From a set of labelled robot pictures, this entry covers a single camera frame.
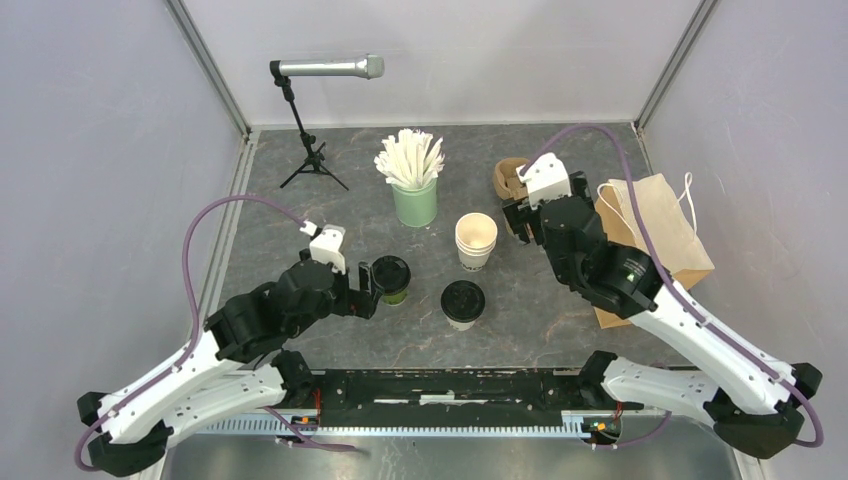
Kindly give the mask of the green paper coffee cup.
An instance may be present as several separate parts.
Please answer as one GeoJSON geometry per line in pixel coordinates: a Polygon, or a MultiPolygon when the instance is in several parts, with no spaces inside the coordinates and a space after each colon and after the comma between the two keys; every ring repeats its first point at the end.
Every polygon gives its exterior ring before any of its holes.
{"type": "Polygon", "coordinates": [[[388,306],[397,306],[402,304],[408,296],[408,292],[406,290],[393,293],[393,294],[384,294],[381,297],[381,302],[388,306]]]}

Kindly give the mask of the stack of white paper cups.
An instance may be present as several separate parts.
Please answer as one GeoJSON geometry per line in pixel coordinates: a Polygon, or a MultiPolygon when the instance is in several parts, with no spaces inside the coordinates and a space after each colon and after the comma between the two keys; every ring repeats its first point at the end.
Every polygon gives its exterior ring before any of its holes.
{"type": "Polygon", "coordinates": [[[472,212],[462,216],[454,229],[461,266],[467,271],[481,270],[496,245],[498,227],[486,214],[472,212]]]}

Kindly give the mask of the black plastic cup lid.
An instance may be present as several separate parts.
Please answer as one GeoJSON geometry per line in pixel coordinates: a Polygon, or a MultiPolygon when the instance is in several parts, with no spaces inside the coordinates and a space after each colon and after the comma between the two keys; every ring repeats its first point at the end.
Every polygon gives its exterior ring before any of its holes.
{"type": "Polygon", "coordinates": [[[371,277],[378,292],[393,296],[406,291],[411,281],[411,270],[400,257],[385,255],[372,263],[371,277]]]}

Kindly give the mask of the white paper coffee cup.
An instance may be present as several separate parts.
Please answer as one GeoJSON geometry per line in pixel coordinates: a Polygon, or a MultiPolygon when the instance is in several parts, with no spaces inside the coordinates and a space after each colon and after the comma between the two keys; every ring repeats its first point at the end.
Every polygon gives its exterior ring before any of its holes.
{"type": "Polygon", "coordinates": [[[469,330],[470,328],[472,328],[475,325],[476,321],[475,320],[455,320],[455,319],[449,318],[448,323],[450,324],[450,326],[453,329],[455,329],[457,331],[466,331],[466,330],[469,330]]]}

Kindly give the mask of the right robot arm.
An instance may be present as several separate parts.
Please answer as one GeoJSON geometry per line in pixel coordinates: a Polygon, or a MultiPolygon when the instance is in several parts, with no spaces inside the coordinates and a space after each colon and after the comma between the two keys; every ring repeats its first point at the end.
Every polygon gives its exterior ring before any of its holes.
{"type": "Polygon", "coordinates": [[[606,351],[593,353],[577,382],[591,408],[638,403],[684,415],[710,427],[726,444],[769,459],[800,445],[810,423],[823,429],[810,405],[821,372],[789,364],[756,348],[703,308],[647,253],[608,239],[582,172],[518,169],[526,195],[503,211],[523,241],[540,245],[555,279],[592,306],[660,338],[692,364],[689,371],[641,365],[606,351]]]}

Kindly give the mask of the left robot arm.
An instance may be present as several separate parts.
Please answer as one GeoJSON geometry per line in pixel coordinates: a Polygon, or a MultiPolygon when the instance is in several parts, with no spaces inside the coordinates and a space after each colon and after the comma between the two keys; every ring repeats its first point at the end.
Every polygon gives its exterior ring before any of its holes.
{"type": "Polygon", "coordinates": [[[76,448],[78,466],[130,476],[230,415],[306,405],[315,377],[300,353],[283,346],[330,315],[371,318],[385,290],[367,263],[358,272],[353,289],[332,265],[301,260],[278,280],[229,299],[197,337],[135,383],[82,395],[77,407],[88,429],[76,448]]]}

